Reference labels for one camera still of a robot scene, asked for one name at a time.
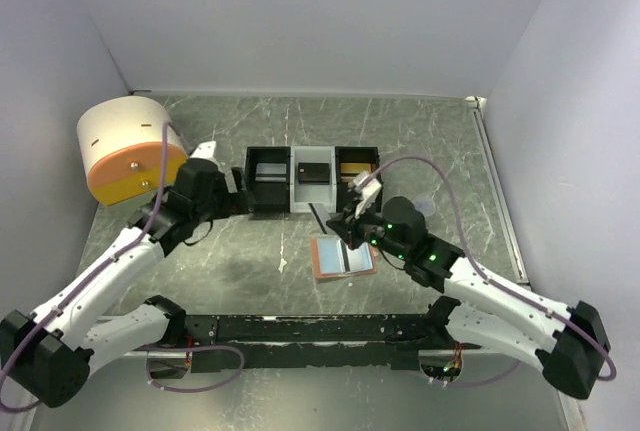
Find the black credit card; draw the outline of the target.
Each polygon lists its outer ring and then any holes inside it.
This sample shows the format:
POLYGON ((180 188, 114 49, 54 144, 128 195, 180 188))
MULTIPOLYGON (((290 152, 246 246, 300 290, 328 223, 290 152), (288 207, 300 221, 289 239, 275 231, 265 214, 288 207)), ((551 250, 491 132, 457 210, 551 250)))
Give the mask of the black credit card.
POLYGON ((331 182, 330 164, 328 162, 299 162, 297 181, 300 184, 329 184, 331 182))

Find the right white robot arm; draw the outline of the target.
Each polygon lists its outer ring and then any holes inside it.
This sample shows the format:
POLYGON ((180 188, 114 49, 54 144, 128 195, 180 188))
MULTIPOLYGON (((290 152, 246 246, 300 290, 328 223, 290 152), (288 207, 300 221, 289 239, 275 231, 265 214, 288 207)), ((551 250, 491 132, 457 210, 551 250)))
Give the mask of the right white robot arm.
POLYGON ((391 199, 381 214, 359 212, 350 203, 334 216, 319 211, 316 219, 351 249, 369 244, 397 258, 414 282, 441 294, 446 314, 424 325, 431 346, 456 341, 488 348, 531 366, 557 391, 580 400, 601 380, 611 346, 595 307, 542 297, 473 262, 430 233, 408 199, 391 199))

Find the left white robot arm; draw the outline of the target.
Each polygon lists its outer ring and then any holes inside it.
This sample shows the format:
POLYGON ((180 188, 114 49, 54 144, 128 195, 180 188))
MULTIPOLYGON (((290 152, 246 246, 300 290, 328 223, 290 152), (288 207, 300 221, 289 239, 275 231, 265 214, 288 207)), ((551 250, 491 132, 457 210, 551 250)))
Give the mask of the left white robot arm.
POLYGON ((251 210, 241 168, 236 189, 210 159, 189 158, 173 185, 138 208, 108 249, 81 275, 28 314, 1 322, 1 377, 12 379, 42 404, 73 398, 97 370, 146 346, 173 350, 187 336, 186 312, 156 295, 127 315, 102 321, 104 312, 144 272, 181 244, 195 245, 201 224, 251 210))

